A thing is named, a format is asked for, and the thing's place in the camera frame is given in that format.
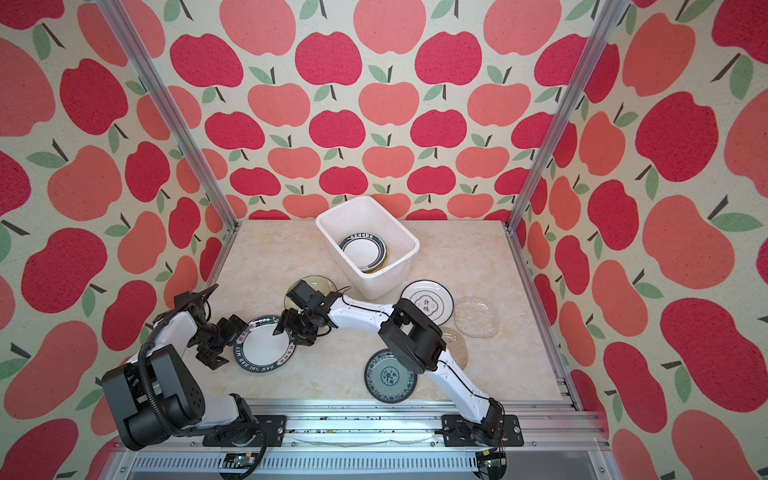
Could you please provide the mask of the white plate dark lettered rim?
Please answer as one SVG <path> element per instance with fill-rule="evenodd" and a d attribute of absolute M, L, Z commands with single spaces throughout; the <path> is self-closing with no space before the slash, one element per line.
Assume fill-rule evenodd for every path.
<path fill-rule="evenodd" d="M 233 346 L 236 363 L 250 373 L 268 373 L 282 367 L 294 354 L 296 344 L 286 332 L 274 335 L 280 318 L 258 317 L 248 323 Z"/>

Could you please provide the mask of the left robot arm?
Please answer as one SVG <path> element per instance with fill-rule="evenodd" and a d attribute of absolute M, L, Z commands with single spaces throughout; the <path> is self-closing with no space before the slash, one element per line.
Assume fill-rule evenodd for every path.
<path fill-rule="evenodd" d="M 139 451 L 172 437 L 197 437 L 230 446 L 266 445 L 269 434 L 238 394 L 203 393 L 183 360 L 190 347 L 211 370 L 248 324 L 233 315 L 216 323 L 194 303 L 158 316 L 138 353 L 101 380 L 120 440 Z"/>

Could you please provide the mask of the yellow polka dot plate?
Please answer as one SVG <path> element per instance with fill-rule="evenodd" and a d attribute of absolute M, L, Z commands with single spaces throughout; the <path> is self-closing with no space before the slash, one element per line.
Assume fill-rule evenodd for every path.
<path fill-rule="evenodd" d="M 387 266 L 389 260 L 390 249 L 386 243 L 383 243 L 382 258 L 376 263 L 375 267 L 370 270 L 370 273 L 375 273 Z"/>

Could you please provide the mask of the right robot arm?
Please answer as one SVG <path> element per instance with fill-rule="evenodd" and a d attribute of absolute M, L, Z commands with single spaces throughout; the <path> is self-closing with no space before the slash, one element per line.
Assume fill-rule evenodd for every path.
<path fill-rule="evenodd" d="M 440 327 L 413 302 L 373 304 L 333 292 L 321 300 L 295 303 L 301 308 L 283 311 L 275 335 L 286 333 L 295 344 L 311 346 L 324 326 L 374 333 L 401 365 L 427 375 L 448 395 L 468 424 L 472 442 L 490 447 L 501 443 L 501 403 L 469 379 L 448 350 Z"/>

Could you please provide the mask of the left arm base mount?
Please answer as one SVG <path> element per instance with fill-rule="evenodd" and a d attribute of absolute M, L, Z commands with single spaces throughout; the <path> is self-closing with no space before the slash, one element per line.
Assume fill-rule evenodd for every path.
<path fill-rule="evenodd" d="M 233 423 L 236 429 L 223 433 L 206 435 L 203 445 L 206 447 L 260 448 L 280 447 L 286 432 L 285 415 L 256 415 L 253 420 L 260 427 L 247 425 L 245 422 Z"/>

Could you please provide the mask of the white plate green red rim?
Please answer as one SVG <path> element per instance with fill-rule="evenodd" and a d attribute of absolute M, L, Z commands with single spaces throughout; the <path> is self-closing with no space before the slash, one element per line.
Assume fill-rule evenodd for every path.
<path fill-rule="evenodd" d="M 358 232 L 345 237 L 339 243 L 339 248 L 362 273 L 370 273 L 382 258 L 383 243 L 373 233 Z"/>

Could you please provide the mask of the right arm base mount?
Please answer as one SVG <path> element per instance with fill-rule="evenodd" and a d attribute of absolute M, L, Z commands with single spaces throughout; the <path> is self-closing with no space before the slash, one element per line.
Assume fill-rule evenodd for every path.
<path fill-rule="evenodd" d="M 517 416 L 505 415 L 496 426 L 484 428 L 460 415 L 443 415 L 435 431 L 446 447 L 522 447 L 525 444 Z"/>

